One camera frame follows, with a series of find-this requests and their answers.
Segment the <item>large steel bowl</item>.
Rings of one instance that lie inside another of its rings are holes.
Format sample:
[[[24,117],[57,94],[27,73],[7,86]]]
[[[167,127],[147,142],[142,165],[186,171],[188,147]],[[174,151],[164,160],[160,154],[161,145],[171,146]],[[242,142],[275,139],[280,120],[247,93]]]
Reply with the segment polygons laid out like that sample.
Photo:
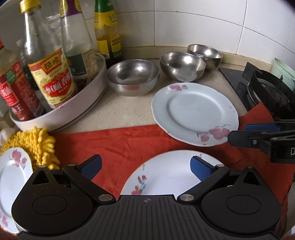
[[[142,96],[154,89],[159,81],[159,67],[151,61],[129,59],[110,67],[107,82],[118,95]]]

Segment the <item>light green container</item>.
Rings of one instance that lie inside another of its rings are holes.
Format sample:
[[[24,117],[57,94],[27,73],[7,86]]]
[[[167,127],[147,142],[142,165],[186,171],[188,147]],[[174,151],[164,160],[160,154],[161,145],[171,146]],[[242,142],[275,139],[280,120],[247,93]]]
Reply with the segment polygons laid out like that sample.
[[[295,72],[283,61],[275,58],[271,69],[271,74],[280,78],[293,92],[295,90]]]

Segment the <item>large floral white plate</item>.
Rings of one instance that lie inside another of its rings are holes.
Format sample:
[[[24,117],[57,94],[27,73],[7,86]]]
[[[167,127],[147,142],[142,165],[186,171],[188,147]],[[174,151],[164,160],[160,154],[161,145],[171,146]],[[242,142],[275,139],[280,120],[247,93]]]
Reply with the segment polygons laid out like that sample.
[[[174,195],[178,197],[200,183],[190,170],[190,159],[198,156],[215,166],[221,162],[194,150],[174,150],[157,155],[138,167],[128,178],[121,195]]]

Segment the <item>red cloth mat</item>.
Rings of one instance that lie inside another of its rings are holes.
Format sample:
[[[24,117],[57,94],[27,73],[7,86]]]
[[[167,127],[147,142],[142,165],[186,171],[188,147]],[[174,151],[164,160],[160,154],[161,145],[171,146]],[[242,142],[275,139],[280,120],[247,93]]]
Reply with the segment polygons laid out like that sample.
[[[286,216],[286,227],[294,225],[294,164],[272,164],[269,156],[252,148],[236,148],[229,143],[215,147],[195,147],[168,136],[159,126],[55,133],[55,155],[61,166],[80,164],[94,154],[103,159],[103,167],[94,183],[119,196],[131,173],[152,157],[171,150],[196,150],[207,153],[234,171],[254,166],[271,187]]]

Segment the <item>red label soy sauce bottle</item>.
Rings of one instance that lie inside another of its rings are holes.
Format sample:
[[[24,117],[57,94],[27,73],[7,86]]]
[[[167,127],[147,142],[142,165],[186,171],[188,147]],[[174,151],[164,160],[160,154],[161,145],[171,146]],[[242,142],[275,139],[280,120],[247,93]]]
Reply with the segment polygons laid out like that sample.
[[[1,97],[20,121],[41,116],[44,107],[25,77],[15,52],[1,43]]]

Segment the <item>white oval ceramic dish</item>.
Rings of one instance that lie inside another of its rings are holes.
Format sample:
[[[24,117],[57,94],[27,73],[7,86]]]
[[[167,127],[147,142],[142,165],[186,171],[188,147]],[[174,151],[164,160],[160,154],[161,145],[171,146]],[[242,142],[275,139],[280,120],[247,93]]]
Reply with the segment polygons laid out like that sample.
[[[87,114],[101,99],[107,88],[107,67],[105,58],[96,53],[98,75],[69,101],[40,117],[29,121],[19,121],[12,111],[9,115],[13,123],[21,130],[28,131],[34,126],[47,128],[48,131],[60,131],[78,121]]]

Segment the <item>yellow chenille mop cloth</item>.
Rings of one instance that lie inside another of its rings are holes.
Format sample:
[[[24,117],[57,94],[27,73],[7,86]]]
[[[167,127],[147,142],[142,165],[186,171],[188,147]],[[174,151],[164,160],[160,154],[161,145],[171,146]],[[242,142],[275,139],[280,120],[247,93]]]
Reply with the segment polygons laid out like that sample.
[[[55,156],[55,138],[48,134],[47,128],[34,127],[9,133],[10,130],[5,128],[1,131],[1,135],[8,133],[8,139],[1,146],[1,155],[10,148],[19,147],[28,153],[34,169],[40,165],[46,165],[50,170],[60,168],[60,161]]]

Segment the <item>yellow label vinegar bottle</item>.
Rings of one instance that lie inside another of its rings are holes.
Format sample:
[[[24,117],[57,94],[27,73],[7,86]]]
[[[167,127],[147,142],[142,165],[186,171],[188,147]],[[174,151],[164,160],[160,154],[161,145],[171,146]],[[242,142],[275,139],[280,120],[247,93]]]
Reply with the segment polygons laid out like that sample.
[[[56,109],[77,93],[62,44],[42,16],[40,1],[21,1],[20,11],[27,65],[48,105]]]

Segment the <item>yellow label oil bottle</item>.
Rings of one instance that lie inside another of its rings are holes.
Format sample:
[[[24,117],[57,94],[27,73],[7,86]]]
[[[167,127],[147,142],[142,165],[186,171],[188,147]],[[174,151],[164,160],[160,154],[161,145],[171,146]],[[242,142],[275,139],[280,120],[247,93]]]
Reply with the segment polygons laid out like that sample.
[[[110,68],[122,61],[121,37],[112,1],[95,1],[94,20],[98,52],[105,58],[107,68]]]

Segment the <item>green label clear bottle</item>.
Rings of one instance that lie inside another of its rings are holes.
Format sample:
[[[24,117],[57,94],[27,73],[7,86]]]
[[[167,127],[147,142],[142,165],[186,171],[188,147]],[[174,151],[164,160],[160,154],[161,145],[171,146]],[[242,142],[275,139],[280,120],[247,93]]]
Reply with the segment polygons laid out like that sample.
[[[79,1],[60,1],[60,27],[72,77],[77,85],[85,86],[98,74],[98,66]]]

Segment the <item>white garlic bulb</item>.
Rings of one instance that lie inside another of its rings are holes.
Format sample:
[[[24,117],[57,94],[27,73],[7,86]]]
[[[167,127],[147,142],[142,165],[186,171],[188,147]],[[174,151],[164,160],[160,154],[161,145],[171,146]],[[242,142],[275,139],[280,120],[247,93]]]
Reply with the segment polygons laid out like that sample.
[[[0,146],[3,147],[10,137],[15,134],[15,129],[13,128],[3,128],[0,132]]]

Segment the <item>pink flower plate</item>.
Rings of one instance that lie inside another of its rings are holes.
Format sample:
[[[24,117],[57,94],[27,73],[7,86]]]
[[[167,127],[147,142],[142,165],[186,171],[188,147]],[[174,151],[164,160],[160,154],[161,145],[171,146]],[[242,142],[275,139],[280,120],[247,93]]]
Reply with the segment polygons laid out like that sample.
[[[232,102],[217,90],[198,83],[173,83],[161,88],[151,102],[157,125],[189,145],[212,147],[239,128]]]
[[[32,162],[24,149],[10,148],[1,155],[1,227],[11,234],[19,233],[11,213],[13,202],[32,173]]]

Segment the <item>black gas stove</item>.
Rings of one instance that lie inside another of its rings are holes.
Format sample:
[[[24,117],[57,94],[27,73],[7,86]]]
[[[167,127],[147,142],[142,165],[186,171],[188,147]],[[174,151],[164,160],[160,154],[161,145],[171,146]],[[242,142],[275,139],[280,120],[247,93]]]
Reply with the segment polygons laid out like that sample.
[[[219,68],[247,111],[263,104],[276,121],[294,120],[294,92],[268,71],[247,63],[243,71]]]

